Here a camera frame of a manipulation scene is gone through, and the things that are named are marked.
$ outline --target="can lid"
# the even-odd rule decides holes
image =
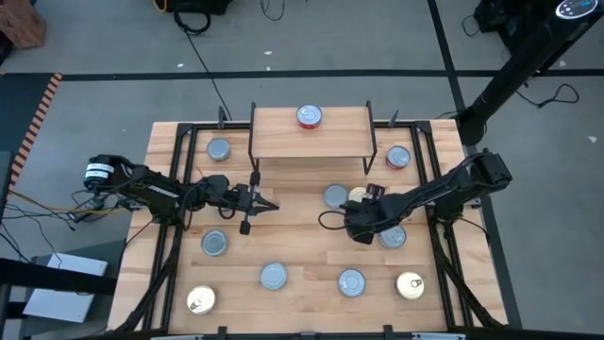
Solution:
[[[267,263],[260,272],[260,283],[266,289],[281,289],[286,281],[287,270],[282,263]]]
[[[343,185],[331,184],[325,189],[324,200],[331,209],[338,209],[348,200],[348,190]]]
[[[357,269],[346,269],[340,274],[338,287],[347,297],[358,297],[365,291],[365,277]]]
[[[323,112],[316,105],[303,105],[297,111],[298,121],[306,125],[314,125],[321,122]]]
[[[354,188],[348,194],[348,200],[356,202],[361,202],[364,197],[367,197],[367,190],[363,187]]]
[[[379,234],[379,241],[387,248],[395,249],[405,244],[407,232],[401,226],[385,230]]]
[[[208,143],[208,156],[221,161],[230,155],[230,143],[224,138],[214,138]]]
[[[413,272],[404,272],[396,280],[396,290],[406,299],[417,299],[424,294],[424,281]]]
[[[405,166],[411,161],[411,153],[405,147],[395,145],[388,150],[388,161],[395,166]]]
[[[201,239],[201,248],[210,256],[219,256],[227,251],[227,235],[218,229],[206,232]]]
[[[187,296],[189,310],[197,315],[211,311],[216,302],[214,291],[205,285],[196,286]]]

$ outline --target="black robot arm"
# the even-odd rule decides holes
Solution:
[[[461,215],[463,203],[500,191],[511,180],[512,175],[501,157],[485,151],[405,194],[385,195],[385,188],[369,184],[369,195],[362,202],[348,201],[343,205],[344,225],[352,239],[370,245],[374,234],[398,226],[416,208],[434,202],[437,218],[456,219]]]
[[[244,212],[242,230],[251,215],[278,210],[253,187],[236,184],[229,189],[226,176],[212,175],[192,184],[182,184],[165,177],[149,167],[134,164],[122,156],[98,155],[90,158],[84,186],[95,194],[115,193],[148,207],[154,222],[184,225],[185,211],[198,211],[206,205],[217,207],[223,218]]]

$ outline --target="white sticker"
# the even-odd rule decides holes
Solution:
[[[155,191],[155,192],[158,192],[158,193],[160,193],[160,194],[163,194],[163,195],[169,196],[169,197],[171,197],[171,198],[178,198],[178,195],[177,195],[177,194],[170,193],[169,191],[167,191],[167,190],[165,190],[165,189],[158,188],[158,187],[157,187],[157,186],[155,186],[155,185],[149,185],[149,189],[151,189],[151,190],[153,190],[153,191]]]
[[[109,174],[105,171],[87,171],[86,176],[84,176],[84,178],[88,177],[102,177],[103,179],[107,179],[109,177]]]
[[[109,171],[113,174],[113,166],[101,164],[101,163],[88,164],[88,166],[86,167],[86,171],[88,171],[88,170],[104,170],[104,171]]]

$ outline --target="concrete floor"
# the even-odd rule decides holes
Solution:
[[[461,32],[461,19],[478,0],[437,3],[456,69],[496,70],[505,62],[496,35],[471,39]],[[280,2],[273,6],[277,10]],[[37,9],[48,22],[46,45],[13,54],[0,71],[203,71],[172,18],[159,15],[148,1],[108,6],[94,0],[40,0]],[[289,0],[285,10],[274,23],[262,16],[258,2],[235,0],[226,16],[212,17],[211,29],[194,43],[212,71],[445,68],[426,1]],[[604,68],[603,54],[600,22],[562,57],[563,68]],[[466,104],[488,81],[460,79]],[[579,91],[578,104],[536,110],[515,96],[489,122],[480,147],[499,152],[514,176],[506,191],[494,195],[494,205],[524,327],[604,333],[599,262],[604,211],[598,203],[604,78],[538,78],[522,92],[543,100],[564,82]],[[229,79],[217,84],[235,119],[248,118],[251,101],[259,106],[352,106],[370,99],[377,118],[395,110],[399,118],[433,118],[455,109],[445,77]],[[115,153],[142,162],[153,122],[214,120],[219,105],[208,80],[62,82],[16,189],[47,204],[71,206],[70,193],[82,188],[90,156]],[[598,140],[593,143],[590,136]],[[114,215],[77,225],[72,232],[48,218],[44,230],[58,251],[68,251],[123,240],[128,221],[128,214]],[[50,251],[30,221],[6,224],[23,253]],[[5,246],[0,255],[14,257]],[[40,338],[63,339],[99,327]]]

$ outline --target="cardboard box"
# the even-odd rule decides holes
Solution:
[[[0,31],[17,48],[44,45],[46,22],[28,0],[0,0]]]

